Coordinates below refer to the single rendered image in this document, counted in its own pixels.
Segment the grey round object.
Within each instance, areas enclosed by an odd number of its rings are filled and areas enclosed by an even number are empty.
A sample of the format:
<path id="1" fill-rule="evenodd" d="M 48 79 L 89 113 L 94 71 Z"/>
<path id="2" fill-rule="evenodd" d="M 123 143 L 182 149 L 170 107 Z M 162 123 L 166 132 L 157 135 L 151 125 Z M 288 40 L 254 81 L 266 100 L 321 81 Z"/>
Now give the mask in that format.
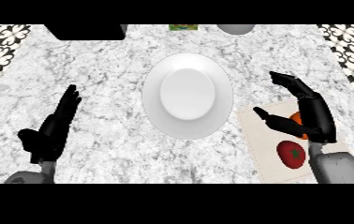
<path id="1" fill-rule="evenodd" d="M 254 28 L 252 24 L 218 24 L 216 27 L 229 35 L 244 35 Z"/>

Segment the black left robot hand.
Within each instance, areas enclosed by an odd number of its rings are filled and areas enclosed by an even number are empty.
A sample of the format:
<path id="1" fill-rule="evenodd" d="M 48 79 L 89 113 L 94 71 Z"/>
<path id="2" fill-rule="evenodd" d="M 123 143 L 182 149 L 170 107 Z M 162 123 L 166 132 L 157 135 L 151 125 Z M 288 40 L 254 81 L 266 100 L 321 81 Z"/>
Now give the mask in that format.
<path id="1" fill-rule="evenodd" d="M 70 84 L 57 102 L 54 112 L 47 116 L 39 130 L 23 128 L 17 131 L 21 147 L 30 153 L 30 163 L 55 161 L 61 155 L 69 127 L 77 110 L 76 86 Z"/>

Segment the red tomato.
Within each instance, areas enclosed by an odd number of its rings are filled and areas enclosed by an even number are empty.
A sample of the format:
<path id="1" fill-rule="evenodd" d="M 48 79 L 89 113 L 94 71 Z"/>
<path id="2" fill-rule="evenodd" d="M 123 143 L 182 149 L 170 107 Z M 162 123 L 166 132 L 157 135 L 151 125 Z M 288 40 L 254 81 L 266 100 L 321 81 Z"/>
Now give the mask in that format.
<path id="1" fill-rule="evenodd" d="M 277 144 L 275 152 L 283 165 L 288 169 L 297 169 L 305 160 L 305 151 L 299 144 L 291 141 L 281 141 Z"/>

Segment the black appliance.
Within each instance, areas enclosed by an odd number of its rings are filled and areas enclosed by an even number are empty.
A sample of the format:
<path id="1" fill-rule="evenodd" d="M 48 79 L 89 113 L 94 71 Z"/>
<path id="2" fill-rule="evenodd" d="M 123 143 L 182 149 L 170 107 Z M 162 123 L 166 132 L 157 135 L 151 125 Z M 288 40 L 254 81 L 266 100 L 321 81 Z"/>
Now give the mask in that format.
<path id="1" fill-rule="evenodd" d="M 58 40 L 123 40 L 126 24 L 45 24 Z"/>

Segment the white oval plate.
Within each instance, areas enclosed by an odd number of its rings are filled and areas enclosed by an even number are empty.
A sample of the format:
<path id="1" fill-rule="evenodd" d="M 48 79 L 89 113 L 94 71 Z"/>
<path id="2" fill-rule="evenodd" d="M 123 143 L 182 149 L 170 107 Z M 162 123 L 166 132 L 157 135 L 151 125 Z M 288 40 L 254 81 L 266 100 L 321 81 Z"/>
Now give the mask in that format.
<path id="1" fill-rule="evenodd" d="M 172 138 L 195 140 L 219 129 L 232 110 L 232 85 L 210 58 L 184 52 L 157 62 L 142 82 L 142 110 Z"/>

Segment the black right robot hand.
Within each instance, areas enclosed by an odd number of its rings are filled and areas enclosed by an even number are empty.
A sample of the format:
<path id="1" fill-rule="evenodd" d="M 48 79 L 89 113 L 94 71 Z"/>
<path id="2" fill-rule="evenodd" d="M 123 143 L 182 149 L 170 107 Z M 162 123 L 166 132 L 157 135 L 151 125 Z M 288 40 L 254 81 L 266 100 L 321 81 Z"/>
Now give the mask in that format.
<path id="1" fill-rule="evenodd" d="M 321 94 L 294 76 L 272 71 L 269 75 L 272 84 L 283 86 L 297 99 L 300 123 L 253 107 L 253 112 L 265 121 L 266 127 L 296 137 L 306 135 L 311 142 L 334 143 L 337 141 L 336 125 Z"/>

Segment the green box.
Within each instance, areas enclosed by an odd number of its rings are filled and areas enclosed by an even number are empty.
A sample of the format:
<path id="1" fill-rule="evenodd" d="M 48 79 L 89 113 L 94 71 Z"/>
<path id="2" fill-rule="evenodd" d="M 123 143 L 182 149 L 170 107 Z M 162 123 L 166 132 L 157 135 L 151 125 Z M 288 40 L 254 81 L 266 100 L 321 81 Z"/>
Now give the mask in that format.
<path id="1" fill-rule="evenodd" d="M 169 31 L 197 30 L 197 24 L 169 24 Z"/>

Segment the beige placemat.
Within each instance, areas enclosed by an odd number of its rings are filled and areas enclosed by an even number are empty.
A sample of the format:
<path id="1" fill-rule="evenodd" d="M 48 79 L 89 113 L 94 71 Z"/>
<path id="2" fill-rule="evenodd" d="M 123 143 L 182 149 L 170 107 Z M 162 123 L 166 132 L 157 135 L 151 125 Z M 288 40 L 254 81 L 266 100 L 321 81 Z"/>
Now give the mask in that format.
<path id="1" fill-rule="evenodd" d="M 281 101 L 268 105 L 257 106 L 268 114 L 278 115 L 281 117 L 290 117 L 290 115 L 299 110 L 297 102 L 294 99 L 290 101 Z M 257 178 L 260 183 L 294 183 L 315 178 L 308 165 L 308 141 L 287 135 L 281 132 L 271 130 L 265 121 L 259 119 L 253 106 L 249 106 L 235 113 L 246 144 L 249 146 L 254 169 L 257 172 Z M 342 142 L 342 133 L 337 134 L 337 143 L 324 145 L 321 151 L 327 153 L 349 152 L 352 155 L 352 149 Z M 277 144 L 281 141 L 296 142 L 305 151 L 305 161 L 297 169 L 290 169 L 284 166 L 277 156 Z"/>

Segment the orange squash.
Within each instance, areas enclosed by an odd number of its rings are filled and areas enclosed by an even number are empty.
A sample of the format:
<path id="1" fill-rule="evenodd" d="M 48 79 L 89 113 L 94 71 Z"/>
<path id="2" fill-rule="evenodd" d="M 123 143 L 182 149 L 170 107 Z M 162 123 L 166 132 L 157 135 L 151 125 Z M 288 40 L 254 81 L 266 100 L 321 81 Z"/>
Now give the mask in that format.
<path id="1" fill-rule="evenodd" d="M 288 119 L 291 119 L 291 120 L 300 125 L 299 112 L 294 112 L 294 113 L 291 114 L 291 116 L 288 117 Z M 302 136 L 299 137 L 299 139 L 308 140 L 306 134 L 302 134 Z"/>

